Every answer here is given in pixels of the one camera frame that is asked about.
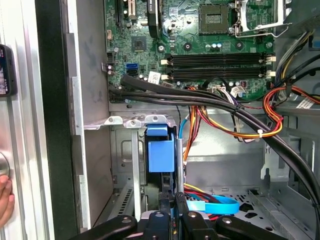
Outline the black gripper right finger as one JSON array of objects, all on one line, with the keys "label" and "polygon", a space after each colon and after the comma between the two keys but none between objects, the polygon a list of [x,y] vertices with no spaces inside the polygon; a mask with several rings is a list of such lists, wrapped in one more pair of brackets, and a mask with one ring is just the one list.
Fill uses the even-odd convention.
[{"label": "black gripper right finger", "polygon": [[187,207],[185,194],[175,193],[182,240],[284,240],[285,238],[235,216],[222,215],[210,227],[203,216]]}]

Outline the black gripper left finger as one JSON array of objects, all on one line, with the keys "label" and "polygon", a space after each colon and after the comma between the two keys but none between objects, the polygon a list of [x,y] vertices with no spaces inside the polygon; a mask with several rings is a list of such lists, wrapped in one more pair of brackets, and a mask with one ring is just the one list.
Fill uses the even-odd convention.
[{"label": "black gripper left finger", "polygon": [[158,210],[145,211],[140,220],[119,215],[72,237],[73,240],[169,240],[173,195],[160,192]]}]

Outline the person's hand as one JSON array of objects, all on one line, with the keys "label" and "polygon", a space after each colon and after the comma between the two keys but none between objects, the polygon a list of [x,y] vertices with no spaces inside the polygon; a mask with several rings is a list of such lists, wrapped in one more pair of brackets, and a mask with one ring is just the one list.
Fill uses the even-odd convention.
[{"label": "person's hand", "polygon": [[0,228],[10,220],[14,206],[15,195],[12,193],[12,181],[7,175],[0,176]]}]

